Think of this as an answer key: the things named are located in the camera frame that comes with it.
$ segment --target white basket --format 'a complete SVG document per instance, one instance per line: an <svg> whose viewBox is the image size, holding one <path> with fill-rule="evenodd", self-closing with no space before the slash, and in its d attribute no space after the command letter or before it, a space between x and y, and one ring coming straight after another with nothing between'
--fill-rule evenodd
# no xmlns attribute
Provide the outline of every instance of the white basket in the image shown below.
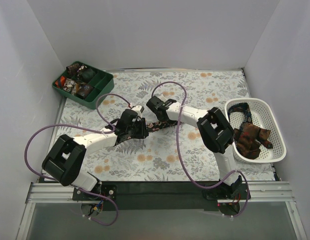
<svg viewBox="0 0 310 240"><path fill-rule="evenodd" d="M260 154L258 158L248 159L238 152L235 143L233 143L234 157L238 161L255 164L275 163L283 160L286 156L286 147L270 106L263 100L257 98L235 98L226 102L225 114L227 120L230 121L230 125L236 129L239 129L244 121L244 114L242 112L233 112L230 114L229 120L227 112L231 106L239 103L248 103L254 125L271 130L268 140L273 144L273 149L267 149L261 145L259 147Z"/></svg>

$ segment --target green plastic container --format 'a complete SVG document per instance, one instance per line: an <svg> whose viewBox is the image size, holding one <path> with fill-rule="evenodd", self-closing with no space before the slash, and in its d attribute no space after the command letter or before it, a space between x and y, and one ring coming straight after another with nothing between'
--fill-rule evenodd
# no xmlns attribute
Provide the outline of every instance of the green plastic container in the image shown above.
<svg viewBox="0 0 310 240"><path fill-rule="evenodd" d="M58 91L62 96L65 96L66 98L72 99L73 101L88 107L89 109L96 109L96 101L97 99L104 95L104 94L108 94L112 91L112 89L114 88L114 77L112 74L99 70L95 67L89 66L86 63L82 63L79 61L75 61L72 64L75 63L79 63L80 65L84 64L86 66L88 66L89 68L92 68L95 72L96 75L89 81L89 85L91 85L92 87L94 87L94 90L91 91L91 93L85 98L85 99L80 99L79 97L72 95L66 91L64 91L63 89L60 89L58 87L56 87L55 82L56 80L60 79L61 76L64 76L68 79L72 79L72 80L77 80L74 76L69 76L69 74L67 73L67 71L65 70L57 79L55 79L52 83L52 87ZM101 102L105 99L105 97L103 97L101 100L99 100L99 104L101 104Z"/></svg>

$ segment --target folded clothing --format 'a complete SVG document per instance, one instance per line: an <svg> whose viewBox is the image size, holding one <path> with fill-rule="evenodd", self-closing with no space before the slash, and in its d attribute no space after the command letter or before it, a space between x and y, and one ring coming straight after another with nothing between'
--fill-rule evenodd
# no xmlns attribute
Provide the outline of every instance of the folded clothing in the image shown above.
<svg viewBox="0 0 310 240"><path fill-rule="evenodd" d="M231 113L234 112L244 113L245 116L239 129L234 129L233 135L236 148L243 157L256 159L260 155L261 144L267 149L273 148L273 144L267 140L271 130L263 129L253 124L252 113L248 103L243 102L231 106L227 112L228 119L230 119Z"/></svg>

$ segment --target floral tablecloth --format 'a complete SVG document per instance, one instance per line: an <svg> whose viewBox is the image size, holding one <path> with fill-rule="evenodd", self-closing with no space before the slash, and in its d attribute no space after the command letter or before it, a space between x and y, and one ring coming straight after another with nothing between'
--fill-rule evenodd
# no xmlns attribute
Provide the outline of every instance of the floral tablecloth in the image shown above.
<svg viewBox="0 0 310 240"><path fill-rule="evenodd" d="M155 122L156 116L146 107L156 85L176 81L187 89L186 104L199 109L219 107L229 99L248 97L249 92L241 71L179 71L179 72L114 72L113 93L120 94L134 105L143 105L143 117ZM184 92L178 85L167 84L157 93L179 102ZM101 113L113 120L121 116L127 104L115 96L108 96L100 105ZM106 124L95 110L88 109L67 99L60 123L100 130ZM102 181L188 181L178 159L176 127L150 133L143 140L131 139L115 147L97 151L85 157L82 168ZM62 134L83 136L82 130L60 127L56 138ZM219 170L212 152L203 144L199 131L183 124L180 129L180 148L186 168L197 181L216 181ZM246 164L236 162L250 181L274 180L273 170L268 164Z"/></svg>

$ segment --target white wall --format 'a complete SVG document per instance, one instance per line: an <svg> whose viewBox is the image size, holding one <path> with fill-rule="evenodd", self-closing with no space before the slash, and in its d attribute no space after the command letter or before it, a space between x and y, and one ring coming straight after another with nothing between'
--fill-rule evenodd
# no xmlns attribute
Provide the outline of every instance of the white wall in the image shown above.
<svg viewBox="0 0 310 240"><path fill-rule="evenodd" d="M0 240L15 239L31 181L24 148L40 127L55 121L60 97L51 83L63 70L26 0L0 0ZM31 145L37 169L52 131Z"/></svg>
<svg viewBox="0 0 310 240"><path fill-rule="evenodd" d="M279 0L28 0L63 65L245 66Z"/></svg>
<svg viewBox="0 0 310 240"><path fill-rule="evenodd" d="M252 97L279 123L287 157L275 167L310 239L310 0L280 0L244 70Z"/></svg>

